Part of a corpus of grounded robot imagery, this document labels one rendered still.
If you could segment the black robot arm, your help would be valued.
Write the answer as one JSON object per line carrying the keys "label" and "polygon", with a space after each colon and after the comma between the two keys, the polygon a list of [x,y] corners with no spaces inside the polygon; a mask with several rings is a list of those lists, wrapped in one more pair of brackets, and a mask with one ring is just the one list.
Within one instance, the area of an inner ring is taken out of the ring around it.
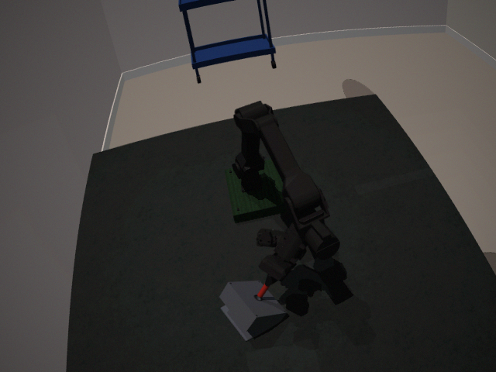
{"label": "black robot arm", "polygon": [[[290,151],[271,106],[261,101],[244,105],[234,111],[235,124],[242,132],[241,152],[236,155],[232,168],[241,179],[241,191],[262,190],[259,171],[264,169],[265,160],[260,149],[260,138],[283,181],[284,205],[291,217],[290,230],[305,240],[320,260],[328,260],[339,249],[339,239],[326,226],[330,217],[328,203],[321,189],[312,178],[303,172]],[[316,211],[316,207],[321,207]],[[284,232],[275,229],[260,229],[257,246],[281,248]]]}

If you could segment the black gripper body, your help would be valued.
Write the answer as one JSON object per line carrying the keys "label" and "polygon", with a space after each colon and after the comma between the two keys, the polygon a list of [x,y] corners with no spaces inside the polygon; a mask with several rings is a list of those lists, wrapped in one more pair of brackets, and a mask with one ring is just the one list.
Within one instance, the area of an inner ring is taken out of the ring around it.
{"label": "black gripper body", "polygon": [[296,236],[290,228],[283,235],[284,241],[281,248],[275,247],[277,256],[268,255],[262,259],[259,268],[278,281],[283,281],[291,271],[291,262],[295,264],[297,260],[306,254],[305,240]]}

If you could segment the dark red cylindrical peg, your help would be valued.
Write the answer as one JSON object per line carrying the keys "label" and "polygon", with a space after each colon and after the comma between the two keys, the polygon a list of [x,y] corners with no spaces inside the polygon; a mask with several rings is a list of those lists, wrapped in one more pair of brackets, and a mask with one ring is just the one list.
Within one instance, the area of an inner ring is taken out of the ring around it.
{"label": "dark red cylindrical peg", "polygon": [[266,291],[268,290],[269,287],[264,284],[264,286],[258,292],[257,296],[259,296],[259,297],[262,298],[264,296],[264,294],[266,293]]}

